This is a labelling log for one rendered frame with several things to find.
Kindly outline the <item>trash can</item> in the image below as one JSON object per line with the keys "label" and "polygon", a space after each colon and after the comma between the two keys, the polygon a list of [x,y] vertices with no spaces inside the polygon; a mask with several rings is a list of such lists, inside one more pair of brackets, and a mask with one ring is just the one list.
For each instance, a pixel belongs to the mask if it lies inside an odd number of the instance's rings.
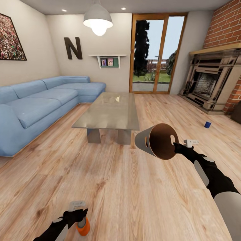
{"label": "trash can", "polygon": [[172,159],[175,146],[171,143],[171,135],[175,137],[175,143],[179,145],[179,139],[173,127],[166,123],[159,123],[135,136],[137,148],[162,160]]}

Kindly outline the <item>can of soda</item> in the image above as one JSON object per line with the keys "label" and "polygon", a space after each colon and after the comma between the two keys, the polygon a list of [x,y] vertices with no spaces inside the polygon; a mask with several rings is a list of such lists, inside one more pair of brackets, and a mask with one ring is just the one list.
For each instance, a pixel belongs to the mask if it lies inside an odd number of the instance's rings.
{"label": "can of soda", "polygon": [[90,230],[90,224],[87,217],[84,217],[82,221],[77,222],[77,230],[81,236],[86,236]]}
{"label": "can of soda", "polygon": [[205,128],[209,128],[211,125],[211,121],[207,121],[206,124],[205,124]]}

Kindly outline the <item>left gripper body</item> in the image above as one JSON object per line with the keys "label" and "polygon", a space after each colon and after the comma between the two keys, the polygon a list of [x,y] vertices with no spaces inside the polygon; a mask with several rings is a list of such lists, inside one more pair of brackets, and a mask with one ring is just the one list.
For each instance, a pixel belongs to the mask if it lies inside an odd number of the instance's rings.
{"label": "left gripper body", "polygon": [[65,211],[63,212],[63,215],[64,216],[70,215],[72,217],[72,225],[73,225],[75,222],[80,222],[83,220],[83,209],[79,209],[73,212]]}

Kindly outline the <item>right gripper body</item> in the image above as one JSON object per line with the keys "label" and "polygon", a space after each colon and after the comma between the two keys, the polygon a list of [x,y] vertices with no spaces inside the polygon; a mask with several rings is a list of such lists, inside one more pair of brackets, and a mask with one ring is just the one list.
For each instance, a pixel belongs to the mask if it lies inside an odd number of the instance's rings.
{"label": "right gripper body", "polygon": [[176,154],[182,154],[183,156],[185,156],[187,158],[188,154],[193,150],[194,146],[192,146],[191,148],[187,148],[186,146],[183,146],[182,144],[180,145],[176,145],[175,147],[175,153]]}

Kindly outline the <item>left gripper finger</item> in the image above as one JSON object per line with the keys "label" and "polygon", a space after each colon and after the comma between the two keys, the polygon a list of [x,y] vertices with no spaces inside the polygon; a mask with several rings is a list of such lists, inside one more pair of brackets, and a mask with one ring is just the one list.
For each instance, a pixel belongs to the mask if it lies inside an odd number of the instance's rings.
{"label": "left gripper finger", "polygon": [[83,218],[86,217],[87,212],[88,212],[88,209],[85,209],[85,210],[83,211]]}

